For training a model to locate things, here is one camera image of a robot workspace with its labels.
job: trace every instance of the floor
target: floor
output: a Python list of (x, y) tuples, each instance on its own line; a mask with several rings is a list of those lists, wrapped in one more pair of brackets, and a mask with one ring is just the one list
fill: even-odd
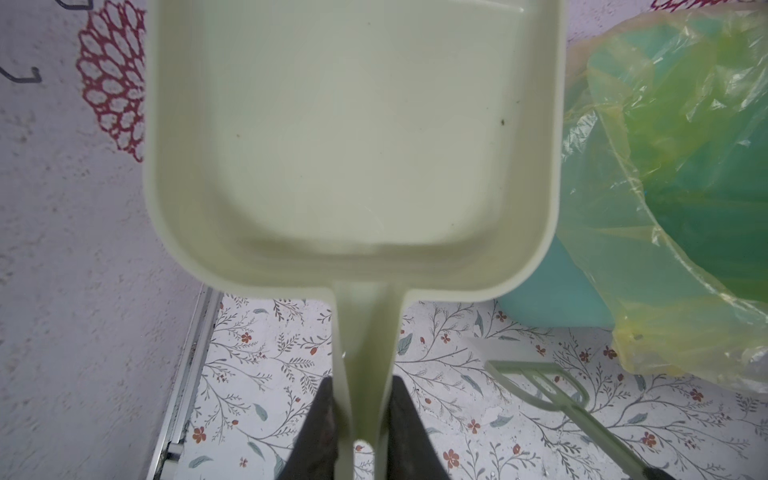
[[(283, 467), (319, 380), (330, 374), (331, 315), (312, 300), (224, 297), (178, 480), (272, 478)], [(453, 478), (622, 478), (562, 414), (498, 388), (468, 337), (526, 344), (566, 368), (587, 388), (589, 411), (676, 478), (764, 478), (768, 402), (693, 377), (633, 376), (600, 329), (529, 328), (492, 301), (417, 303), (403, 316), (394, 373)], [(356, 450), (356, 477), (371, 478), (369, 448)]]

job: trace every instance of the red flower pattern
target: red flower pattern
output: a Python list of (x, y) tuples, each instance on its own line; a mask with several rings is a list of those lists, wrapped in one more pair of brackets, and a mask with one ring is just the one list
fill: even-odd
[(656, 445), (656, 435), (645, 432), (645, 436), (640, 439), (648, 448), (652, 449)]
[(197, 427), (192, 434), (195, 443), (205, 442), (205, 427)]
[(442, 457), (448, 462), (448, 470), (458, 467), (458, 453), (453, 452), (453, 449), (443, 452)]
[(605, 350), (603, 350), (603, 355), (608, 357), (609, 360), (613, 360), (618, 357), (618, 353), (616, 353), (614, 349), (608, 348), (607, 346), (605, 347)]
[(650, 4), (650, 9), (674, 12), (678, 8), (704, 7), (725, 2), (728, 2), (728, 0), (654, 0)]
[(80, 30), (83, 99), (118, 148), (144, 159), (144, 14), (130, 1), (105, 2)]
[(472, 423), (467, 424), (467, 428), (472, 430), (472, 433), (477, 433), (480, 429), (480, 424), (477, 423), (474, 419), (472, 419)]

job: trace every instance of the wall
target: wall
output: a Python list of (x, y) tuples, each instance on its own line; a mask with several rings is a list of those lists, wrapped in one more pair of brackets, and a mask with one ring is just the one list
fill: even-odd
[(0, 77), (0, 478), (135, 480), (200, 284), (152, 230), (141, 164), (82, 96), (88, 13), (0, 12), (0, 67), (42, 77)]

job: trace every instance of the floral patterned floor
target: floral patterned floor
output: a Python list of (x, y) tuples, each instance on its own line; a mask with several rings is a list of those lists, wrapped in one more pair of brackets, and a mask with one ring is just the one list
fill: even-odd
[[(178, 480), (274, 477), (319, 380), (331, 373), (331, 315), (311, 300), (224, 297)], [(394, 373), (453, 478), (624, 477), (562, 414), (500, 389), (468, 337), (525, 345), (563, 366), (587, 388), (598, 420), (676, 478), (764, 478), (768, 402), (693, 377), (633, 376), (603, 330), (529, 328), (494, 302), (417, 303), (403, 317)], [(356, 477), (371, 478), (370, 449), (356, 451)]]

